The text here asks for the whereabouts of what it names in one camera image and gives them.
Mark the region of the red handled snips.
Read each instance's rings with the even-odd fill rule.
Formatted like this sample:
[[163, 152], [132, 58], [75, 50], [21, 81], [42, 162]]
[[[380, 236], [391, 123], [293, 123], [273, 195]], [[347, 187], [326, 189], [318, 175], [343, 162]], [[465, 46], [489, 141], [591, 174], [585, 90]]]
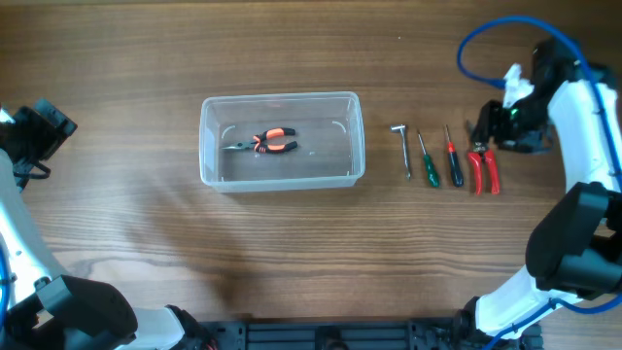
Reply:
[[501, 179], [495, 154], [488, 144], [488, 136], [471, 122], [466, 122], [471, 150], [467, 153], [467, 159], [473, 169], [475, 194], [481, 195], [484, 190], [483, 168], [488, 167], [489, 180], [491, 181], [491, 194], [501, 193]]

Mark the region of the black red handled screwdriver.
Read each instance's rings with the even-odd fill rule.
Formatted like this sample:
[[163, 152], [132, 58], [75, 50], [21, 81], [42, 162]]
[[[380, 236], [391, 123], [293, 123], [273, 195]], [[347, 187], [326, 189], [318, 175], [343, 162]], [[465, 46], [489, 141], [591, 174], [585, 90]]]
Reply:
[[447, 124], [444, 126], [444, 130], [445, 130], [446, 145], [447, 145], [447, 152], [448, 152], [448, 161], [449, 161], [449, 166], [450, 166], [451, 181], [452, 181], [452, 184], [456, 188], [460, 188], [464, 185], [463, 171], [461, 169], [461, 166], [459, 163], [459, 157], [456, 152], [455, 145], [452, 142], [450, 132], [449, 132], [449, 127]]

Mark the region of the clear plastic container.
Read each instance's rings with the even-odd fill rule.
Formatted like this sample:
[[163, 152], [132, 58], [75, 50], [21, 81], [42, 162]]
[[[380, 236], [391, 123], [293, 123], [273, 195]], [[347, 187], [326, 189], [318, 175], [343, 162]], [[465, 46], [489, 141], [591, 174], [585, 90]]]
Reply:
[[[296, 149], [279, 154], [224, 147], [278, 127]], [[206, 99], [199, 127], [201, 181], [220, 193], [352, 187], [365, 172], [359, 97], [350, 91], [219, 96]]]

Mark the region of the orange black long-nose pliers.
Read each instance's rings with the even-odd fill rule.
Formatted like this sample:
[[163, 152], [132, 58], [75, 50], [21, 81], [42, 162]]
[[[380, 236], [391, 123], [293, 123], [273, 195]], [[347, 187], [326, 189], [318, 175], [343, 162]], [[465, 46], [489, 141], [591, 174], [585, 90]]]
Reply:
[[238, 142], [233, 145], [224, 147], [224, 150], [227, 151], [247, 151], [252, 150], [256, 153], [260, 154], [272, 154], [279, 155], [283, 153], [290, 152], [297, 148], [298, 144], [296, 141], [292, 141], [286, 144], [273, 144], [270, 143], [270, 140], [286, 137], [286, 136], [295, 136], [296, 132], [293, 128], [287, 127], [278, 127], [266, 130], [263, 133], [256, 134], [253, 138], [248, 142]]

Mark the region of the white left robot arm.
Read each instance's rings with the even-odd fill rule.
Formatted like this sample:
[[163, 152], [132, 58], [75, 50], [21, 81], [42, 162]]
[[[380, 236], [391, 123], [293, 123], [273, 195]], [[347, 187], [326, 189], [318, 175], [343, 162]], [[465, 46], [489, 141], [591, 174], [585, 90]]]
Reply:
[[1, 113], [1, 346], [4, 349], [216, 349], [187, 311], [132, 307], [114, 286], [75, 277], [25, 205], [31, 180], [77, 125], [50, 101]]

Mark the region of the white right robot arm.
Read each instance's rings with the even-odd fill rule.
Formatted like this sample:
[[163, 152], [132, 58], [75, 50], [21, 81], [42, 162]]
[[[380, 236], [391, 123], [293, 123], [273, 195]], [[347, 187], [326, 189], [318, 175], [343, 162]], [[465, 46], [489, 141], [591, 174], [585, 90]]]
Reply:
[[537, 349], [539, 321], [557, 309], [597, 314], [621, 302], [621, 130], [612, 72], [584, 63], [574, 42], [536, 45], [530, 78], [519, 65], [502, 100], [468, 126], [478, 191], [501, 190], [495, 151], [538, 154], [560, 146], [566, 192], [530, 235], [524, 265], [453, 320], [456, 349]]

